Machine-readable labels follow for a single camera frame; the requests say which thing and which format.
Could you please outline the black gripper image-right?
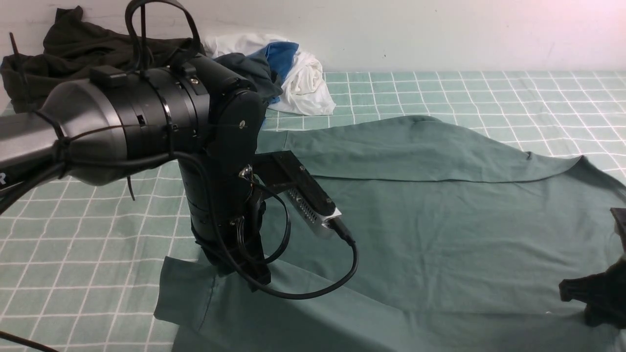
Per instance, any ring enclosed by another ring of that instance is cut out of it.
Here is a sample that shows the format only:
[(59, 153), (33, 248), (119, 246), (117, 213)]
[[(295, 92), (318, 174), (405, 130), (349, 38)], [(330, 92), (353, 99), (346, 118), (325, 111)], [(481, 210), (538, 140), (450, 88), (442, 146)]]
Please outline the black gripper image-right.
[(626, 327), (626, 254), (601, 273), (559, 283), (560, 299), (585, 304), (583, 317), (590, 327)]

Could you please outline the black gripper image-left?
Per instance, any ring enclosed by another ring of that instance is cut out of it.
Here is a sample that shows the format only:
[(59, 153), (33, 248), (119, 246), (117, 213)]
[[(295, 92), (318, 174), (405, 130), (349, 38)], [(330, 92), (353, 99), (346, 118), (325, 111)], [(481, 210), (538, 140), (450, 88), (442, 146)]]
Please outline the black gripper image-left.
[(260, 225), (263, 193), (252, 184), (254, 152), (214, 156), (177, 154), (190, 210), (191, 229), (219, 276), (241, 274), (250, 286), (268, 285)]

